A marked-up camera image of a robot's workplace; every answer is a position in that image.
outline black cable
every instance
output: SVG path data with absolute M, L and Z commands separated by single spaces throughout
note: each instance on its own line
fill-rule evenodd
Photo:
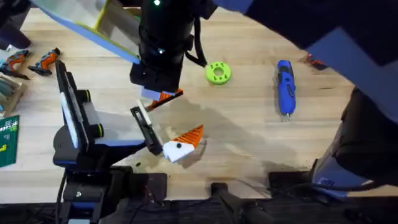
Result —
M 325 189 L 325 190 L 335 190 L 335 191 L 342 191 L 342 192 L 363 192 L 367 190 L 372 190 L 379 188 L 383 186 L 384 184 L 380 182 L 370 182 L 368 184 L 360 185 L 360 186 L 350 186 L 350 187 L 336 187 L 336 186 L 329 186 L 329 185 L 323 185 L 323 184 L 314 184 L 314 183 L 304 183 L 304 184 L 297 184 L 294 186 L 289 187 L 286 190 L 281 190 L 278 194 L 273 196 L 270 200 L 274 200 L 275 198 L 278 198 L 282 195 L 286 195 L 289 197 L 294 197 L 293 195 L 289 194 L 292 190 L 299 189 L 299 188 L 306 188 L 306 187 L 311 187 L 311 188 L 320 188 L 320 189 Z
M 136 208 L 136 211 L 134 212 L 134 214 L 132 214 L 132 217 L 131 217 L 131 219 L 130 219 L 129 224 L 132 224 L 132 223 L 133 223 L 133 221 L 134 221 L 134 219 L 136 218 L 136 215 L 137 215 L 139 209 L 140 209 L 143 205 L 144 205 L 144 204 L 141 204 L 140 206 L 138 206 L 138 208 Z
M 198 58 L 195 58 L 188 52 L 185 52 L 185 56 L 192 62 L 194 62 L 202 67 L 205 67 L 207 65 L 207 61 L 206 61 L 205 54 L 203 53 L 203 48 L 201 46 L 201 40 L 200 40 L 200 33 L 201 33 L 200 17 L 198 17 L 198 16 L 195 17 L 195 20 L 193 21 L 193 25 L 194 25 L 194 34 L 195 34 L 194 44 L 195 44 L 195 50 L 197 51 Z
M 193 203 L 193 204 L 188 205 L 188 206 L 186 206 L 186 207 L 183 207 L 183 208 L 181 208 L 181 209 L 179 209 L 179 210 L 186 210 L 186 209 L 188 209 L 188 208 L 196 207 L 196 206 L 201 205 L 201 204 L 203 204 L 203 203 L 209 202 L 210 200 L 211 200 L 211 198 L 208 198 L 208 199 L 206 199 L 206 200 L 201 200 L 201 201 L 199 201 L 199 202 L 197 202 L 197 203 Z M 136 210 L 138 210 L 138 211 L 140 211 L 140 212 L 146 212 L 146 213 L 168 213 L 168 212 L 172 212 L 171 209 L 156 211 L 156 210 L 145 210 L 145 209 L 141 209 L 141 206 L 138 207 L 138 208 L 132 206 L 132 208 L 134 208 L 134 209 L 136 209 Z
M 63 186 L 65 185 L 66 179 L 67 179 L 67 170 L 65 169 L 63 171 L 60 188 L 58 189 L 57 202 L 55 203 L 55 224 L 60 223 L 61 196 L 62 196 Z

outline green gear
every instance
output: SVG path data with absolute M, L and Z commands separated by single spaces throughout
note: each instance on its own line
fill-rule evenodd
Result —
M 222 75 L 216 75 L 216 70 L 221 70 Z M 213 62 L 206 66 L 206 78 L 213 85 L 224 85 L 231 76 L 231 68 L 224 62 Z

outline wooden tabletop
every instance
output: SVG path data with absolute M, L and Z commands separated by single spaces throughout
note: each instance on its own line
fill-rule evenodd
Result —
M 203 68 L 185 60 L 180 87 L 184 95 L 152 114 L 167 133 L 181 134 L 204 124 L 201 145 L 178 164 L 147 149 L 119 164 L 138 172 L 168 174 L 168 199 L 207 198 L 212 182 L 229 183 L 246 198 L 269 197 L 270 171 L 309 170 L 331 143 L 352 84 L 332 69 L 318 72 L 303 64 L 305 52 L 273 31 L 239 14 L 219 9 L 203 21 L 202 44 L 209 62 L 223 61 L 233 71 L 224 86 L 212 86 Z M 63 169 L 53 165 L 53 137 L 63 125 L 57 79 L 26 69 L 58 47 L 60 59 L 78 88 L 91 91 L 105 128 L 118 137 L 141 139 L 129 109 L 140 88 L 129 81 L 131 64 L 31 9 L 22 31 L 32 55 L 22 73 L 31 78 L 17 105 L 21 116 L 17 163 L 0 169 L 0 203 L 54 202 Z M 293 119 L 281 122 L 275 107 L 275 66 L 290 60 L 297 86 Z M 366 195 L 398 194 L 393 188 Z

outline orange and white object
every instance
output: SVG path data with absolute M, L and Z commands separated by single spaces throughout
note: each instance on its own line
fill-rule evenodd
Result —
M 163 145 L 163 154 L 170 160 L 176 162 L 192 153 L 198 146 L 203 135 L 203 125 L 177 137 Z
M 174 96 L 168 95 L 166 93 L 161 93 L 159 101 L 153 101 L 151 105 L 144 107 L 144 105 L 138 100 L 138 106 L 142 111 L 142 115 L 146 120 L 148 125 L 153 126 L 152 121 L 150 119 L 149 113 L 150 111 L 156 109 L 158 106 L 167 103 L 170 100 L 175 99 L 178 96 L 181 96 L 183 91 L 179 89 Z M 159 134 L 155 135 L 161 144 L 163 141 L 159 138 Z M 192 153 L 195 148 L 199 145 L 200 139 L 203 136 L 203 125 L 182 134 L 181 136 L 166 142 L 162 145 L 163 154 L 165 158 L 170 160 L 170 162 L 177 162 L 179 159 L 184 158 L 185 156 Z

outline blue rotary tool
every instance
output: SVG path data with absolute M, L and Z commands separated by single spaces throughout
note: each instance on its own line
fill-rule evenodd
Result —
M 280 60 L 278 62 L 277 71 L 280 113 L 290 120 L 290 116 L 296 108 L 296 86 L 294 85 L 292 64 L 288 60 Z

